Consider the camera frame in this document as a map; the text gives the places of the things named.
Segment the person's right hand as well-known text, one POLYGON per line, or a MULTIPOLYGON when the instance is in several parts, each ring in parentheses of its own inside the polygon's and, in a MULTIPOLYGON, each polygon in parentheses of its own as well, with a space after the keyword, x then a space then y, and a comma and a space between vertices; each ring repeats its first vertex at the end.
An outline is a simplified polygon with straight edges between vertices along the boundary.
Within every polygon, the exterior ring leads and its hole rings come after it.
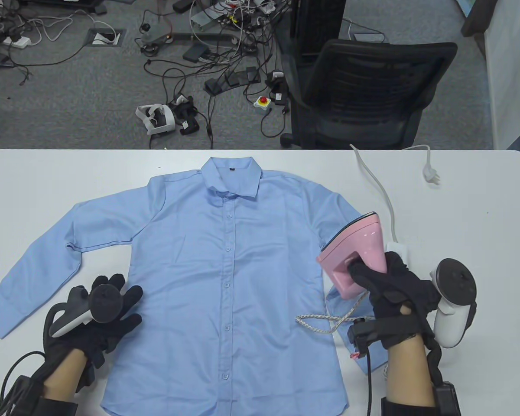
POLYGON ((348 271, 353 281, 369 292, 383 348, 390 349, 421 334, 434 337, 427 317, 439 303, 440 295, 430 280, 411 272, 396 252, 385 254, 387 272, 370 269, 361 260, 353 261, 348 271))

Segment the person's left hand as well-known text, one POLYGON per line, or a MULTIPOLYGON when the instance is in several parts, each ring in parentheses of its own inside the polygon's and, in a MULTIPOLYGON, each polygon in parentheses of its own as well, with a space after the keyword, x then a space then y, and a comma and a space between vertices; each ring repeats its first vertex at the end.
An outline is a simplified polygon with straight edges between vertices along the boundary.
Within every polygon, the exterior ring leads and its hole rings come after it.
POLYGON ((43 383, 74 349, 79 349, 84 353, 86 362, 75 391, 78 393, 82 388, 92 385, 95 381, 95 369, 99 369, 105 364, 105 355, 113 352, 121 339, 136 329, 143 320, 138 313, 127 315, 128 311, 142 299, 143 289, 139 285, 134 285, 121 294, 125 283, 125 277, 121 273, 116 273, 111 277, 97 276, 90 291, 81 285, 73 287, 66 302, 58 303, 50 308, 43 329, 45 358, 44 363, 33 375, 36 380, 43 383), (54 324, 54 317, 65 309, 66 305, 72 305, 74 299, 79 297, 87 300, 92 297, 93 293, 98 293, 99 286, 107 286, 110 291, 115 290, 119 295, 121 305, 116 309, 115 317, 106 323, 92 319, 89 323, 80 323, 64 335, 52 337, 50 328, 54 324))

